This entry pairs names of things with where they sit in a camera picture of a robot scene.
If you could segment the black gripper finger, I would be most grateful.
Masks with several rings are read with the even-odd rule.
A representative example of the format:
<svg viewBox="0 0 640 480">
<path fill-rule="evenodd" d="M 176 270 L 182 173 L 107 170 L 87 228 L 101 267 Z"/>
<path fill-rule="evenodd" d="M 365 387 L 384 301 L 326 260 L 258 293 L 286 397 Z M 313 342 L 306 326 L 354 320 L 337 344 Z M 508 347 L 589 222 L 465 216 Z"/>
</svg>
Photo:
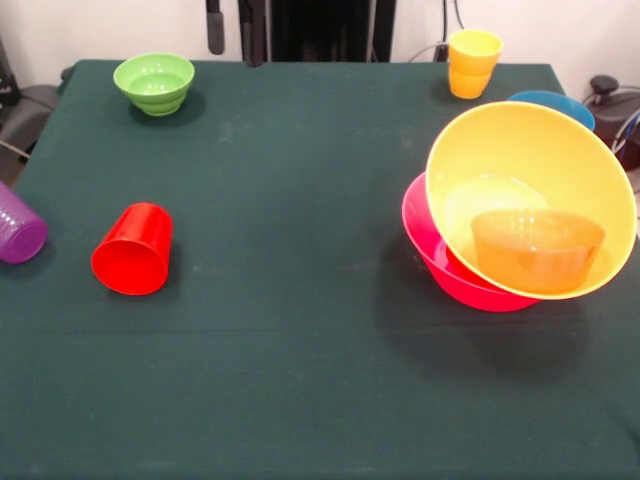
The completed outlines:
<svg viewBox="0 0 640 480">
<path fill-rule="evenodd" d="M 206 0 L 206 26 L 208 49 L 213 55 L 225 52 L 224 15 L 219 0 Z"/>
<path fill-rule="evenodd" d="M 265 9 L 264 0 L 240 0 L 243 60 L 249 67 L 259 67 L 265 61 Z"/>
</svg>

